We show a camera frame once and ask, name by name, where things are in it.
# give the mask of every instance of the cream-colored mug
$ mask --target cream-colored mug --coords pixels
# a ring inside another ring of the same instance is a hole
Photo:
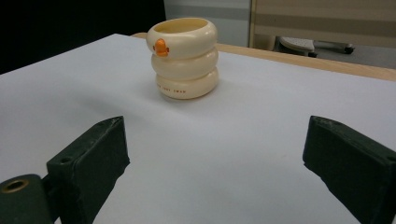
[[[212,91],[219,82],[216,26],[201,18],[160,22],[148,31],[151,65],[157,87],[176,99],[191,99]]]

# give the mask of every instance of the floor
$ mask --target floor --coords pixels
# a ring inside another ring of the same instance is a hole
[[[317,58],[320,59],[396,69],[396,49],[352,45],[354,51],[351,54],[345,54],[345,44],[315,41],[314,46],[315,53],[318,54]],[[307,53],[285,48],[279,44],[278,39],[276,39],[274,51],[307,56]]]

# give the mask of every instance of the white table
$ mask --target white table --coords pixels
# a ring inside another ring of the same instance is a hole
[[[124,175],[95,223],[358,223],[304,167],[311,115],[396,149],[396,82],[221,52],[219,85],[156,89],[144,39],[112,35],[0,76],[0,181],[124,116]]]

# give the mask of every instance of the wooden table edge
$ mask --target wooden table edge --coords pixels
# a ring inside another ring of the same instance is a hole
[[[146,38],[147,33],[137,33],[132,36]],[[250,49],[232,45],[217,44],[216,48],[222,52],[244,55],[253,58],[265,59],[279,63],[290,63],[304,67],[344,73],[360,77],[371,77],[388,81],[396,81],[396,69],[375,67],[357,63],[342,63],[318,58],[280,53],[262,49]]]

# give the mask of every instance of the orange object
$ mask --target orange object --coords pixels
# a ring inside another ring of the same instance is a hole
[[[166,47],[165,41],[163,39],[158,39],[153,46],[157,56],[166,57],[168,56],[169,48]]]

